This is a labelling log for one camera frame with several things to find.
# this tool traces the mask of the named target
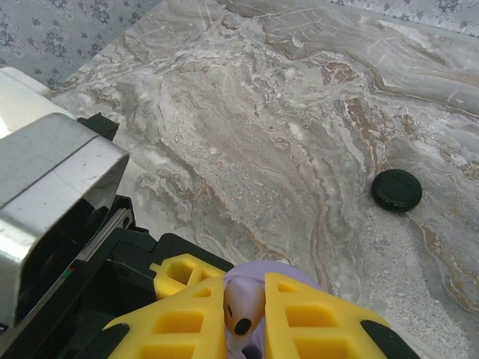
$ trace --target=floral wallpaper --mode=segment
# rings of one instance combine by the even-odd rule
[[[161,0],[0,0],[0,67],[54,88]]]
[[[325,0],[479,37],[479,0]],[[54,88],[161,0],[0,0],[0,67]]]

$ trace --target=black round lid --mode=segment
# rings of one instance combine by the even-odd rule
[[[376,203],[390,212],[407,212],[421,201],[422,187],[418,179],[403,170],[386,170],[371,185]]]

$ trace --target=gray marble countertop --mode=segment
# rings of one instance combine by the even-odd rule
[[[479,358],[479,42],[323,2],[164,0],[54,102],[119,122],[138,222],[291,263],[422,358]],[[406,215],[371,200],[403,168]]]

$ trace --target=silver metal cover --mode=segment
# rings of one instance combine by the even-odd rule
[[[60,275],[69,265],[62,267],[65,260],[73,261],[86,245],[66,239],[65,226],[74,223],[72,215],[85,213],[80,207],[91,209],[82,223],[101,221],[128,157],[63,114],[42,117],[0,140],[0,323],[21,320],[42,295],[42,283],[35,281]],[[52,258],[61,268],[49,267]]]

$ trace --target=white plastic part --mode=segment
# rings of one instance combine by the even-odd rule
[[[73,114],[55,105],[46,97],[51,96],[48,88],[26,74],[7,68],[0,70],[0,138],[52,113]]]

